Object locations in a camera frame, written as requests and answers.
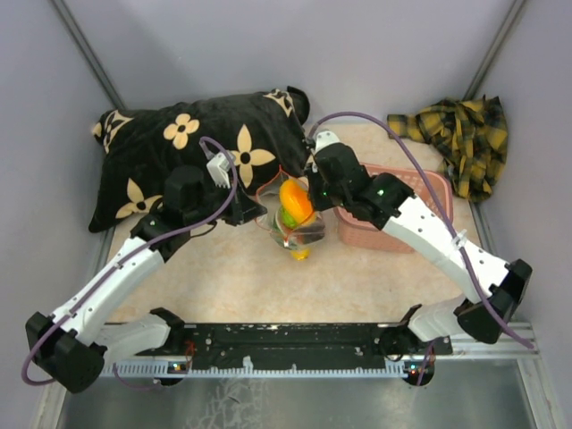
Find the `orange toy fruit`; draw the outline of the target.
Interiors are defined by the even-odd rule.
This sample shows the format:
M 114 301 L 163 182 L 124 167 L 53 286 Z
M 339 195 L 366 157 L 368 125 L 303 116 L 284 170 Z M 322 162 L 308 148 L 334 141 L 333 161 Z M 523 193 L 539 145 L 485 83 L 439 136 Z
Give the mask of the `orange toy fruit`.
M 296 223 L 302 223 L 314 213 L 307 191 L 293 179 L 288 179 L 281 185 L 279 199 L 281 206 Z

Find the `clear zip top bag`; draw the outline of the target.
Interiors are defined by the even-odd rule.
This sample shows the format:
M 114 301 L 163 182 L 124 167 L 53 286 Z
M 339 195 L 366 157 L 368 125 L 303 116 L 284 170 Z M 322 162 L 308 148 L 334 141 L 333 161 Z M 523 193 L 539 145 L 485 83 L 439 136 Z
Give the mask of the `clear zip top bag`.
M 312 248 L 325 238 L 325 223 L 310 200 L 308 186 L 282 168 L 255 193 L 255 201 L 266 209 L 257 225 L 297 261 L 307 259 Z

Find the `green bumpy toy fruit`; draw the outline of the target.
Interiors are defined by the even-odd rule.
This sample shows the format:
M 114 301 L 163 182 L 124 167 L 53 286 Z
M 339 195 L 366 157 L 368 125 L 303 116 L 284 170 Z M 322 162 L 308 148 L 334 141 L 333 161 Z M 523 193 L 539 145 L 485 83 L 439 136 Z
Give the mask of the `green bumpy toy fruit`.
M 299 225 L 297 220 L 283 208 L 280 210 L 280 219 L 288 229 L 294 229 Z

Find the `pink plastic basket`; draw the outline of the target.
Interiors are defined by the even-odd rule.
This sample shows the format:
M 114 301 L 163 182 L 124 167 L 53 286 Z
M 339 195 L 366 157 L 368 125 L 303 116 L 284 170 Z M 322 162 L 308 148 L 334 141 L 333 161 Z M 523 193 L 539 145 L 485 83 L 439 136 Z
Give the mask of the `pink plastic basket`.
M 420 249 L 431 255 L 451 241 L 443 219 L 453 219 L 452 190 L 442 175 L 377 164 L 366 164 L 365 168 L 372 177 L 384 173 L 394 175 L 413 190 L 414 196 L 398 207 L 401 215 L 391 217 L 381 230 L 336 207 L 338 236 L 344 244 L 393 253 L 413 253 Z

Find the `yellow toy mango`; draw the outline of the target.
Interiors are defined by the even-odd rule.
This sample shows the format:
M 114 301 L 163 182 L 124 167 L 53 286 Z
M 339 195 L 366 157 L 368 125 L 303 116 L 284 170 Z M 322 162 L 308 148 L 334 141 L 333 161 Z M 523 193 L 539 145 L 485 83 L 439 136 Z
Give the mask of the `yellow toy mango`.
M 310 256 L 310 249 L 309 248 L 305 248 L 305 249 L 297 249 L 297 250 L 292 250 L 290 252 L 290 255 L 296 260 L 296 261 L 302 261 L 307 259 Z

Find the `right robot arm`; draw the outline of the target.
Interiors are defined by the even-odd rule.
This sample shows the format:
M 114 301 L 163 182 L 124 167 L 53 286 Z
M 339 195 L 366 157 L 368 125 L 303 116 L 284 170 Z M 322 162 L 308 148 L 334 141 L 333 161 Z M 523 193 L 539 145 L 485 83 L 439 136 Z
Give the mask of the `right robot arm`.
M 495 343 L 506 333 L 528 349 L 531 341 L 508 325 L 532 269 L 523 260 L 508 263 L 455 231 L 404 181 L 383 172 L 371 175 L 353 149 L 341 142 L 315 144 L 306 170 L 310 200 L 318 211 L 341 207 L 361 222 L 405 242 L 454 281 L 462 294 L 415 310 L 399 332 L 400 346 L 420 353 L 431 341 L 466 333 Z

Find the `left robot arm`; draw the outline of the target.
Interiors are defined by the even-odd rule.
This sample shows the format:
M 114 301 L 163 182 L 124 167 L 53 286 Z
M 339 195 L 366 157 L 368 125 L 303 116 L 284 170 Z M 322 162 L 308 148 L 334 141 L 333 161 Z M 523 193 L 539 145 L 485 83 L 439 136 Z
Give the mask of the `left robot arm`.
M 34 363 L 68 392 L 85 391 L 102 370 L 141 352 L 173 355 L 186 343 L 185 323 L 162 307 L 139 320 L 109 325 L 110 314 L 155 270 L 191 240 L 191 230 L 224 221 L 231 226 L 265 215 L 238 180 L 219 187 L 197 167 L 176 168 L 164 196 L 131 230 L 113 259 L 50 315 L 25 324 Z

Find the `black floral pillow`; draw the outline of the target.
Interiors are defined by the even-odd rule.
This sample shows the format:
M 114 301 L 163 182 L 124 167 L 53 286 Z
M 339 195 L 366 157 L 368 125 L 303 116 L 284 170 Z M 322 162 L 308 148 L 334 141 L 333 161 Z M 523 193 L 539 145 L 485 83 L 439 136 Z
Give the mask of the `black floral pillow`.
M 92 129 L 105 157 L 89 232 L 148 212 L 176 167 L 206 169 L 203 137 L 232 154 L 240 185 L 250 196 L 278 172 L 301 176 L 308 159 L 303 126 L 309 114 L 307 94 L 294 87 L 103 113 Z

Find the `yellow plaid cloth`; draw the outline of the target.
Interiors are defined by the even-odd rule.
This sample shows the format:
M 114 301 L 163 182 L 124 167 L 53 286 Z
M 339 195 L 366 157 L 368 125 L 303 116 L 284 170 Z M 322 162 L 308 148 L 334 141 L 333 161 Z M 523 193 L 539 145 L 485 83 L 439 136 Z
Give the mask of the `yellow plaid cloth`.
M 479 203 L 490 198 L 508 158 L 509 130 L 498 97 L 444 98 L 415 114 L 389 114 L 399 137 L 433 147 L 441 156 L 439 173 L 454 195 Z

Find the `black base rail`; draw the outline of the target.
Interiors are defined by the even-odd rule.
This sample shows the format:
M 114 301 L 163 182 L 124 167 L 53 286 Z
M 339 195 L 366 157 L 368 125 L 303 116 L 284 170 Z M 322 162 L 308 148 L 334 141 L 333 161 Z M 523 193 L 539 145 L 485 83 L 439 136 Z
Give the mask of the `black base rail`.
M 383 369 L 385 360 L 423 356 L 427 344 L 404 324 L 187 324 L 140 357 L 190 358 L 197 370 Z

